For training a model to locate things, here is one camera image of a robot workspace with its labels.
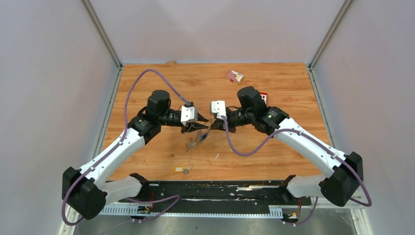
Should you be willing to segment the yellow key tag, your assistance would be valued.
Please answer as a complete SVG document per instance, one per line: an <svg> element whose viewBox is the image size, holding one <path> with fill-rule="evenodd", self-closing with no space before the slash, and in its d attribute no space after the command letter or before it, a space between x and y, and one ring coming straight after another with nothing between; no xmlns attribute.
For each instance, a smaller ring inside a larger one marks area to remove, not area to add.
<svg viewBox="0 0 415 235"><path fill-rule="evenodd" d="M184 171L184 169L183 169L182 167L176 167L176 168L174 169L174 171L175 171L175 172L183 172L183 171Z"/></svg>

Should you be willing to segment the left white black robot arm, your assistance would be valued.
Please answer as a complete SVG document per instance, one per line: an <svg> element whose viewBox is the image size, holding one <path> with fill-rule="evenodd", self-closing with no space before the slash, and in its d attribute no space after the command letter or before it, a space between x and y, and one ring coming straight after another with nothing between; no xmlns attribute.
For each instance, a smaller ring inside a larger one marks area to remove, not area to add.
<svg viewBox="0 0 415 235"><path fill-rule="evenodd" d="M206 129L208 119L198 113L190 102L171 109L167 91L155 90L147 99L147 105L132 118L126 129L105 150L90 162L75 169L69 167L63 173L62 208L70 206L84 219L96 217L113 202L133 197L145 202L150 196L147 180L137 173L123 180L109 181L112 173L133 153L143 148L161 131L162 126L180 127L181 133Z"/></svg>

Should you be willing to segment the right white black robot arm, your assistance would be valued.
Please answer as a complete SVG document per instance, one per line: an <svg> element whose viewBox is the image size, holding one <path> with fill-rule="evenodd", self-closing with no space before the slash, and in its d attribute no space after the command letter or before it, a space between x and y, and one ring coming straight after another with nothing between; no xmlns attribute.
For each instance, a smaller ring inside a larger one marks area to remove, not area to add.
<svg viewBox="0 0 415 235"><path fill-rule="evenodd" d="M225 101L216 100L210 104L210 112L215 121L211 128L223 130L227 139L239 126L252 125L267 138L252 152L241 153L228 141L232 150L239 156L247 157L256 153L267 141L280 141L315 165L319 175L301 177L288 176L281 184L279 197L285 204L292 204L302 197L324 197L335 206L343 207L353 198L358 188L363 187L362 157L351 152L338 150L316 138L302 128L292 117L278 107L267 106L261 94L252 86L237 92L240 107L232 110Z"/></svg>

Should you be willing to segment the blue key tag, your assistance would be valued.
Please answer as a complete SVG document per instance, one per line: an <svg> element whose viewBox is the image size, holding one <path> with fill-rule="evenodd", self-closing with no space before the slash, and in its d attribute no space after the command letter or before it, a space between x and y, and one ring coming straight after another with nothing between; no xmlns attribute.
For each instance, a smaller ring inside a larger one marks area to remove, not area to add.
<svg viewBox="0 0 415 235"><path fill-rule="evenodd" d="M208 137L207 133L203 133L200 137L200 142L204 141Z"/></svg>

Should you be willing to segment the red white window brick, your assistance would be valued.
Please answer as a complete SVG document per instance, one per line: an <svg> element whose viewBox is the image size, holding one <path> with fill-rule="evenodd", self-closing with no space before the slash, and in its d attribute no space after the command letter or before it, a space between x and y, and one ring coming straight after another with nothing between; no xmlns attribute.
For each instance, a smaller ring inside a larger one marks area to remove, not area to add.
<svg viewBox="0 0 415 235"><path fill-rule="evenodd" d="M264 101L264 103L267 104L268 94L260 92L260 96L261 96L261 99Z"/></svg>

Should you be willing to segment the pink picture block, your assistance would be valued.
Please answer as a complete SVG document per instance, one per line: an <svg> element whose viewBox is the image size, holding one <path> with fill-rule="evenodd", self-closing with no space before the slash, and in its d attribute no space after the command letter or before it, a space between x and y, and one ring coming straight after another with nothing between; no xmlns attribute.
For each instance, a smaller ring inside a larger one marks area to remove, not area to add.
<svg viewBox="0 0 415 235"><path fill-rule="evenodd" d="M229 70L227 74L225 75L226 80L232 83L235 83L235 84L241 84L244 77L245 76L243 74L236 72L234 70Z"/></svg>

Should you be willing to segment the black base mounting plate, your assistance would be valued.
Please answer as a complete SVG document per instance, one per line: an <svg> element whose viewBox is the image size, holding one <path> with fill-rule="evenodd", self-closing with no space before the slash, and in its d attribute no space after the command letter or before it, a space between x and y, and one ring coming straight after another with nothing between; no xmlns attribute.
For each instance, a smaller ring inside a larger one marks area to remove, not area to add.
<svg viewBox="0 0 415 235"><path fill-rule="evenodd" d="M152 212L205 214L265 214L269 206L297 209L312 204L309 197L296 199L282 181L151 181L137 201L151 201Z"/></svg>

